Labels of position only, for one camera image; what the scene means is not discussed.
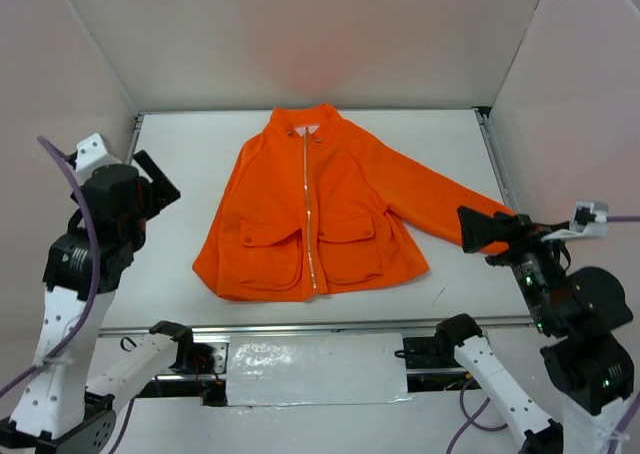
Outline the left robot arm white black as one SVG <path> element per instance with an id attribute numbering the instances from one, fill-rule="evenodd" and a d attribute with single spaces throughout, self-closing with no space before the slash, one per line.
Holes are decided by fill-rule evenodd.
<path id="1" fill-rule="evenodd" d="M 1 421 L 1 445 L 36 453 L 100 453 L 120 413 L 129 415 L 144 388 L 164 370 L 213 372 L 213 347 L 191 328 L 161 320 L 114 366 L 89 376 L 104 317 L 124 271 L 146 240 L 146 224 L 177 201 L 179 190 L 141 150 L 132 164 L 82 164 L 84 150 L 59 158 L 78 208 L 50 247 L 43 275 L 44 317 L 34 361 L 18 378 L 24 390 Z"/>

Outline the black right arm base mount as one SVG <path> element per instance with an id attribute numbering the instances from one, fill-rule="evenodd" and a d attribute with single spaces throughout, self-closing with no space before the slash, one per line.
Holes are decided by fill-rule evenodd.
<path id="1" fill-rule="evenodd" d="M 446 334 L 404 337 L 394 356 L 404 362 L 408 391 L 436 392 L 460 390 L 467 371 L 454 360 L 454 345 Z"/>

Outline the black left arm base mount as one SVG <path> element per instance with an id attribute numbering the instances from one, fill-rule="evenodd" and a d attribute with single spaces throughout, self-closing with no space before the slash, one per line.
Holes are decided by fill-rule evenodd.
<path id="1" fill-rule="evenodd" d="M 191 399 L 207 407 L 226 407 L 227 342 L 196 343 L 182 364 L 156 374 L 138 399 Z"/>

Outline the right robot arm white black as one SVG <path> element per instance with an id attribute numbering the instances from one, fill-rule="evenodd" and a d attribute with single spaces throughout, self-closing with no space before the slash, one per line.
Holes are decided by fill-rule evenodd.
<path id="1" fill-rule="evenodd" d="M 639 409 L 634 362 L 615 329 L 633 320 L 619 280 L 599 267 L 570 272 L 569 241 L 603 238 L 614 216 L 603 202 L 579 201 L 570 220 L 543 224 L 525 214 L 492 216 L 457 210 L 462 249 L 494 243 L 506 249 L 485 260 L 511 269 L 536 330 L 553 344 L 540 354 L 562 403 L 554 420 L 500 362 L 467 314 L 436 327 L 435 353 L 465 368 L 494 404 L 522 453 L 619 453 Z"/>

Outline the orange zip-up jacket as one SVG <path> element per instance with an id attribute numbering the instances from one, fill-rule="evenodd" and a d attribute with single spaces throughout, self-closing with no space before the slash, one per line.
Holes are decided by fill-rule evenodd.
<path id="1" fill-rule="evenodd" d="M 394 287 L 429 269 L 408 227 L 459 244 L 463 206 L 504 211 L 331 105 L 277 108 L 240 150 L 192 268 L 236 302 Z"/>

